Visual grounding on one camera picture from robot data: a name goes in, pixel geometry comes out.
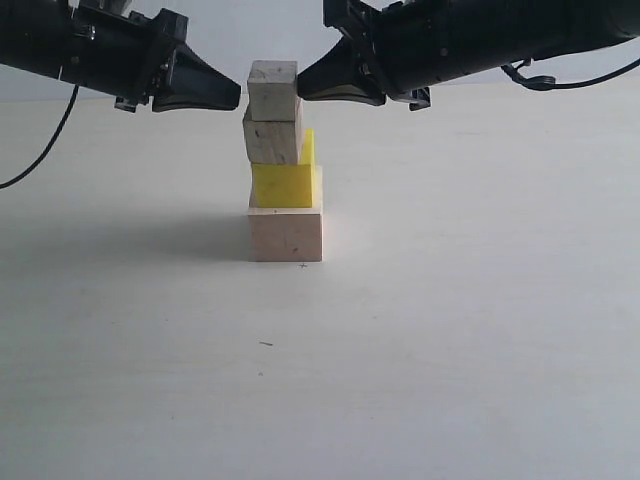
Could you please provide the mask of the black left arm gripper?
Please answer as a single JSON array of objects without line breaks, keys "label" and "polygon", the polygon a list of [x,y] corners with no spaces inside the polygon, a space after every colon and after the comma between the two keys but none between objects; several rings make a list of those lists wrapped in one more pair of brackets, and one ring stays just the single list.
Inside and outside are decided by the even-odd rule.
[{"label": "black left arm gripper", "polygon": [[241,86],[186,45],[189,19],[162,8],[153,17],[128,1],[81,1],[71,9],[59,79],[115,98],[134,111],[153,97],[153,112],[233,111]]}]

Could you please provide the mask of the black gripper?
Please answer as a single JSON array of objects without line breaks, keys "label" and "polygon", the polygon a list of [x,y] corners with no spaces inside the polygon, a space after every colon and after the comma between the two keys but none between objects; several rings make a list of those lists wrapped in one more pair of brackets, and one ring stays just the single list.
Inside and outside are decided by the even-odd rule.
[{"label": "black gripper", "polygon": [[431,106],[430,62],[448,53],[450,1],[395,1],[378,10],[363,1],[325,1],[323,23],[342,38],[297,76],[306,101]]}]

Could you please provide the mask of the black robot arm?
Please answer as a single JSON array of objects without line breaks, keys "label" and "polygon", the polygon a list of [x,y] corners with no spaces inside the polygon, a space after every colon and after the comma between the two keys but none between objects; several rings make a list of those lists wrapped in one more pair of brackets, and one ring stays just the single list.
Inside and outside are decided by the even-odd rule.
[{"label": "black robot arm", "polygon": [[411,110],[429,88],[516,61],[598,50],[639,35],[636,1],[326,1],[323,23],[342,37],[300,78],[305,99]]}]

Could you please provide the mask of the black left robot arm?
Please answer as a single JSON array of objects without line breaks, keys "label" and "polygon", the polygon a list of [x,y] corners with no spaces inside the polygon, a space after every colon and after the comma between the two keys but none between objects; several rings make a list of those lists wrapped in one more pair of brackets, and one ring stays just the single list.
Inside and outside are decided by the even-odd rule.
[{"label": "black left robot arm", "polygon": [[189,47],[188,22],[166,8],[147,17],[126,1],[4,1],[1,62],[109,95],[125,112],[236,110],[241,86]]}]

